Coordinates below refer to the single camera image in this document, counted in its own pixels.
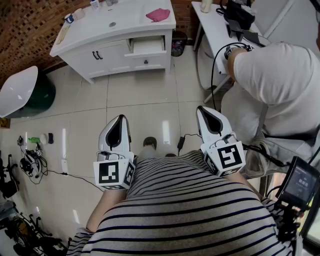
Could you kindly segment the grey bag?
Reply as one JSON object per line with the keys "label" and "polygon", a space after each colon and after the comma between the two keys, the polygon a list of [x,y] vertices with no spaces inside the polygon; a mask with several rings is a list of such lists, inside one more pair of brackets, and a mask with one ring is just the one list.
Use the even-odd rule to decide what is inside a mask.
{"label": "grey bag", "polygon": [[262,137],[242,146],[246,151],[244,173],[249,178],[287,173],[291,161],[287,149]]}

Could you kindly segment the striped shirt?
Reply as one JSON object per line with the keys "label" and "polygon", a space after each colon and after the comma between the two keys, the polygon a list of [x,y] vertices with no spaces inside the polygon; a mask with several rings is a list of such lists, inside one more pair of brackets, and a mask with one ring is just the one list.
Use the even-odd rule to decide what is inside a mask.
{"label": "striped shirt", "polygon": [[246,185],[212,174],[193,150],[135,159],[125,200],[95,233],[81,228],[66,256],[301,256],[278,239],[283,211]]}

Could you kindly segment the black folded equipment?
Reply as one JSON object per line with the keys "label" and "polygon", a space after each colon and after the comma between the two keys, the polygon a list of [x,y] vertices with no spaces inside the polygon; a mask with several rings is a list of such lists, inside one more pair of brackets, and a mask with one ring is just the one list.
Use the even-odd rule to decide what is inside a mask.
{"label": "black folded equipment", "polygon": [[18,211],[13,201],[0,202],[0,231],[13,240],[18,256],[66,256],[68,248],[60,238],[46,231],[42,218]]}

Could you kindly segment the black screen device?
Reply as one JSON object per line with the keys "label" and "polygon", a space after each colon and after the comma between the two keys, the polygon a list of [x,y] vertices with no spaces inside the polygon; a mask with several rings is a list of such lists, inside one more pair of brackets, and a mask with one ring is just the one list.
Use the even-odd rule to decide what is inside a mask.
{"label": "black screen device", "polygon": [[295,156],[276,198],[280,202],[306,211],[319,188],[320,172],[300,157]]}

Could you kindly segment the beige brush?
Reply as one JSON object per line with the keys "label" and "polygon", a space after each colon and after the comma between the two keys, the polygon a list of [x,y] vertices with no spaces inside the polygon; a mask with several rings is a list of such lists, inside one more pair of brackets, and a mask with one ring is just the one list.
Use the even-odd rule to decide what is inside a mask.
{"label": "beige brush", "polygon": [[69,28],[70,28],[70,25],[67,25],[61,29],[55,42],[56,45],[59,45],[64,40]]}

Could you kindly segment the person's left forearm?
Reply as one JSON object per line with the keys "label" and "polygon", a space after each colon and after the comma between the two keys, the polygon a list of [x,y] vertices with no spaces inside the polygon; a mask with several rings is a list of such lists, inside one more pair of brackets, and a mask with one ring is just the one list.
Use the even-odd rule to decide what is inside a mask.
{"label": "person's left forearm", "polygon": [[98,230],[105,213],[119,202],[125,200],[126,196],[126,189],[105,190],[87,221],[86,229],[95,233]]}

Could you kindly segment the black mesh waste bin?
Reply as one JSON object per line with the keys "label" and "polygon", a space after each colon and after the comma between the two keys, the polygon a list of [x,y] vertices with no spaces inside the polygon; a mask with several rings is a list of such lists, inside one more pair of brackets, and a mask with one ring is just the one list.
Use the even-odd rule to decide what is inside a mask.
{"label": "black mesh waste bin", "polygon": [[172,31],[172,41],[171,41],[171,56],[180,57],[187,44],[188,37],[182,31]]}

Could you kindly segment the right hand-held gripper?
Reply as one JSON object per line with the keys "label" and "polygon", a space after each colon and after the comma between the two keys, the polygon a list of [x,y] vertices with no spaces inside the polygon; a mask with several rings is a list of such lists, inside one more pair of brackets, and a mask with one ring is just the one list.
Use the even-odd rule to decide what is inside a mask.
{"label": "right hand-held gripper", "polygon": [[206,106],[197,107],[196,118],[202,139],[200,149],[211,173],[226,177],[242,170],[246,165],[243,144],[237,140],[229,120]]}

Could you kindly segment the black device on desk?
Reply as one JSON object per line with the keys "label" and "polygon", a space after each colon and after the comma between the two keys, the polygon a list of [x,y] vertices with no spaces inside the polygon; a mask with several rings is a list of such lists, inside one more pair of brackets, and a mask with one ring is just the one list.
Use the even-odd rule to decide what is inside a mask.
{"label": "black device on desk", "polygon": [[223,15],[225,21],[236,21],[242,30],[249,30],[255,21],[251,6],[252,0],[220,0],[216,12]]}

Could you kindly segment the black tablet stand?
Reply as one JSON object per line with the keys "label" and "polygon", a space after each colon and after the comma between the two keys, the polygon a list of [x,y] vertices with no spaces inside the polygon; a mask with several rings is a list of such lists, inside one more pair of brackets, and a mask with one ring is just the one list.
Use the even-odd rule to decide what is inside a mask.
{"label": "black tablet stand", "polygon": [[258,45],[259,35],[257,32],[251,32],[249,30],[244,30],[241,28],[240,24],[236,20],[229,19],[227,21],[227,32],[230,38],[236,37],[239,42],[245,39],[248,42]]}

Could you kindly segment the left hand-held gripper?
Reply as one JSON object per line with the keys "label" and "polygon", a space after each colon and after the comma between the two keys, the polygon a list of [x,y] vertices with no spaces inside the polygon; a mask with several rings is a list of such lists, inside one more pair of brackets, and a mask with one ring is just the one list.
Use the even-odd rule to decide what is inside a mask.
{"label": "left hand-held gripper", "polygon": [[134,158],[129,123],[121,114],[99,135],[97,161],[93,163],[95,185],[105,190],[128,190],[136,168]]}

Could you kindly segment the person's shoe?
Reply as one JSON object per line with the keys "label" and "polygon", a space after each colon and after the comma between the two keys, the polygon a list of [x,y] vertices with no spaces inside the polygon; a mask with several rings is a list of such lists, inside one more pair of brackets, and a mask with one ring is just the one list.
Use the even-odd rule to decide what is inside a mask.
{"label": "person's shoe", "polygon": [[157,140],[155,137],[149,136],[143,140],[143,147],[151,147],[154,150],[157,149]]}

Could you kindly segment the white drawer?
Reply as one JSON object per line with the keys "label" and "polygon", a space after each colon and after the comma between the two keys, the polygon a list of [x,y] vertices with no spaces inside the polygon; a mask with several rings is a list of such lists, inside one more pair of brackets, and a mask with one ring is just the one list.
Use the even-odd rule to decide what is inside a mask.
{"label": "white drawer", "polygon": [[165,69],[167,51],[162,36],[134,38],[124,55],[133,71]]}

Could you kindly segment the person's right forearm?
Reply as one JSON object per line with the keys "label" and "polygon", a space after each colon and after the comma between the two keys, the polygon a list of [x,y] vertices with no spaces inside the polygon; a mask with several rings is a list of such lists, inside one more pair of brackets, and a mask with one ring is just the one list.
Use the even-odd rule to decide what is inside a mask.
{"label": "person's right forearm", "polygon": [[231,175],[227,175],[224,178],[231,181],[231,182],[241,183],[243,185],[246,185],[258,196],[260,201],[263,199],[263,197],[260,195],[260,193],[244,178],[244,176],[240,172],[236,172]]}

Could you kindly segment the black handheld device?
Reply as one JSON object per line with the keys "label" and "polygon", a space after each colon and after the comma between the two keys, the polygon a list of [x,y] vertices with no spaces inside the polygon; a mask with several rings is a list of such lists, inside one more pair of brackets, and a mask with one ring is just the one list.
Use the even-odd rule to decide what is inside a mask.
{"label": "black handheld device", "polygon": [[229,56],[232,54],[232,52],[234,52],[236,49],[245,49],[247,52],[252,52],[255,50],[255,48],[251,45],[245,44],[245,45],[236,45],[236,46],[231,46],[228,45],[225,49],[224,52],[224,57],[226,60],[228,60]]}

